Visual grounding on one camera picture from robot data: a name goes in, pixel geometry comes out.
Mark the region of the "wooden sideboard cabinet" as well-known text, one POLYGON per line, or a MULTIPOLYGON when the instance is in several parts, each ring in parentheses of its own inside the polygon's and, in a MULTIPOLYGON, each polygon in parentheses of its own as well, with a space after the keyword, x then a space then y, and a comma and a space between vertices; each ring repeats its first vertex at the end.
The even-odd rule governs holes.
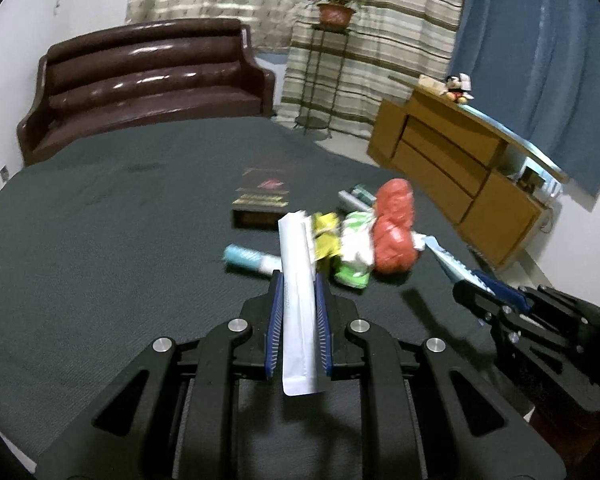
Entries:
POLYGON ((514 183, 531 158, 561 184, 569 178, 530 141, 465 104, 416 86, 383 99, 367 153, 419 186, 460 237, 495 269, 508 266, 550 216, 514 183))

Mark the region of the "green white small carton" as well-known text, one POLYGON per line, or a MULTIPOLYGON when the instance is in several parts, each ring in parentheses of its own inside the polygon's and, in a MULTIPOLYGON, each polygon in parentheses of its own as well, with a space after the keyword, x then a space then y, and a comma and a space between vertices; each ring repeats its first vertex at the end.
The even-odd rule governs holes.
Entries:
POLYGON ((357 184, 350 190, 338 192, 340 208, 343 211, 373 211, 376 204, 376 196, 363 185, 357 184))

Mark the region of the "black metal plant stand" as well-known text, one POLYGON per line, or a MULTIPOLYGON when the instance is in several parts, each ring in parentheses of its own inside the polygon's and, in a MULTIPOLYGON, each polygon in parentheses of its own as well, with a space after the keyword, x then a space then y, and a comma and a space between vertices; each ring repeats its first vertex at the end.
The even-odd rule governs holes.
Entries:
POLYGON ((304 134, 310 130, 332 136, 338 89, 349 47, 347 27, 314 24, 306 55, 299 111, 294 126, 304 134))

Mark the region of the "blue white striped wrapper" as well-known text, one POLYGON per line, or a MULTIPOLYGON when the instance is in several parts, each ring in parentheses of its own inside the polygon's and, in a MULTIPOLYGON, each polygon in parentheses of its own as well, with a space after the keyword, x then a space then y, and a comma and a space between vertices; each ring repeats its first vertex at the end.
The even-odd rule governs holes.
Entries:
POLYGON ((493 290, 481 278, 478 278, 464 263, 460 262, 460 260, 444 249, 434 236, 426 235, 422 240, 425 246, 432 251, 434 258, 437 259, 437 262, 452 284, 468 282, 485 292, 493 294, 493 290))

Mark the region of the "light blue white tube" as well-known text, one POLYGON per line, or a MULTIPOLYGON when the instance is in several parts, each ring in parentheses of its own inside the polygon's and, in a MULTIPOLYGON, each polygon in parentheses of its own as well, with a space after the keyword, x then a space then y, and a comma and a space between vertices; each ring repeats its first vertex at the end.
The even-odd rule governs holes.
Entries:
POLYGON ((225 247, 223 261, 228 266, 236 266, 266 276, 283 271, 282 258, 234 244, 225 247))

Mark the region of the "beige striped curtain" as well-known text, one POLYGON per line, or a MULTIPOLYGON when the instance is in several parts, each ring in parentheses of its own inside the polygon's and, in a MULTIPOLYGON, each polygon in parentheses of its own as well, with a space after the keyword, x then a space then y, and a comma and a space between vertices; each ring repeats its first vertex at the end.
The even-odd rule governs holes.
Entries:
MULTIPOLYGON (((448 72, 464 0, 356 0, 330 131, 367 138, 383 99, 406 99, 420 74, 448 72)), ((292 127, 299 111, 316 6, 302 6, 292 30, 276 120, 292 127)))

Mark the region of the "yellow wrapper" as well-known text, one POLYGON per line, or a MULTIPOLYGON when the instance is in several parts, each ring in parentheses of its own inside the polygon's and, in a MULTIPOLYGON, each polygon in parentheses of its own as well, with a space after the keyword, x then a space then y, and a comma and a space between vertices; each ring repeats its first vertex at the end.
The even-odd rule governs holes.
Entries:
POLYGON ((317 261, 340 255, 340 218, 336 212, 312 216, 314 254, 317 261))

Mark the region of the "dark brown book box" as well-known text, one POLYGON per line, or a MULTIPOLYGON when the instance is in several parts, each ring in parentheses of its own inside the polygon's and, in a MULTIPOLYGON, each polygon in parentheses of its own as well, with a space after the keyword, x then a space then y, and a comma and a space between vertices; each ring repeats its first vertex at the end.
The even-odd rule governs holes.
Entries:
POLYGON ((276 230, 290 211, 290 181, 280 169, 246 168, 232 201, 236 229, 276 230))

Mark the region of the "blue curtain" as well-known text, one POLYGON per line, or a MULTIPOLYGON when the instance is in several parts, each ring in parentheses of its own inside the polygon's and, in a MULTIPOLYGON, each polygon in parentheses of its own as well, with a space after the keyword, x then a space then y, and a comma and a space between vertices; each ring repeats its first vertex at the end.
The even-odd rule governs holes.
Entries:
POLYGON ((465 0, 450 66, 474 105, 600 194, 600 2, 465 0))

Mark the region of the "red plastic bag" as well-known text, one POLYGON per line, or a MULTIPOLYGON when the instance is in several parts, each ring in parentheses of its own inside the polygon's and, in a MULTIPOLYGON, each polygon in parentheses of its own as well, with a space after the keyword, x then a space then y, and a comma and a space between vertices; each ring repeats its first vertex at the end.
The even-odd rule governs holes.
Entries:
POLYGON ((405 179, 387 181, 377 192, 373 226, 375 269, 380 274, 405 273, 418 258, 412 227, 413 189, 405 179))

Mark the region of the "potted plant terracotta pot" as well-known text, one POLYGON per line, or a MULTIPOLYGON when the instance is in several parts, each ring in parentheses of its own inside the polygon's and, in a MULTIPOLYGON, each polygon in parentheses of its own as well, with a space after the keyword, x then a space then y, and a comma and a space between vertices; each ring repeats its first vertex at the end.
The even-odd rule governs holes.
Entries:
POLYGON ((345 30, 349 27, 355 14, 356 0, 308 0, 318 9, 320 24, 335 30, 345 30))

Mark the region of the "small items in cabinet shelf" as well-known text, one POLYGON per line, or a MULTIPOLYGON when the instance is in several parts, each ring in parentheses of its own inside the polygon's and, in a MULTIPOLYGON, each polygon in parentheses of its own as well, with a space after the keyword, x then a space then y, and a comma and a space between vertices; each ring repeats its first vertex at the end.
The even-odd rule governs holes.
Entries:
POLYGON ((553 203, 562 194, 562 184, 531 158, 524 160, 514 183, 543 204, 553 203))

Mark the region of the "white paper packet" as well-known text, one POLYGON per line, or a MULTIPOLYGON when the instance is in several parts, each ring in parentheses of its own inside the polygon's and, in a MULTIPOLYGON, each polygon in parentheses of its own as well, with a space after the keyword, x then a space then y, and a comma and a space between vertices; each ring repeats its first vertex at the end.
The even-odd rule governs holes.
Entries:
POLYGON ((326 388, 326 356, 318 328, 312 219, 304 210, 278 222, 284 280, 282 384, 286 396, 326 388))

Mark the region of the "green white wrapper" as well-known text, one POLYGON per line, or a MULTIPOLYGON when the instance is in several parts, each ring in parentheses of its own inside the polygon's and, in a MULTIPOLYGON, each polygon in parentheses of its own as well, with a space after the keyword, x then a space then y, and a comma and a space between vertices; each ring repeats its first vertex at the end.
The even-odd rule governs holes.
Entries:
POLYGON ((358 290, 368 285, 375 266, 375 221, 375 214, 370 211, 353 211, 344 218, 334 271, 334 279, 339 284, 358 290))

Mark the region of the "dark brown leather sofa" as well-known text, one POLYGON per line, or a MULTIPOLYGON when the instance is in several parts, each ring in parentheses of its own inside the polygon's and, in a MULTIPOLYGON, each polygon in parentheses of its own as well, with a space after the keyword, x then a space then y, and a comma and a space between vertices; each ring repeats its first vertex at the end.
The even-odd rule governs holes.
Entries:
POLYGON ((38 61, 33 102, 17 127, 23 162, 125 128, 273 114, 275 75, 237 18, 181 18, 98 30, 38 61))

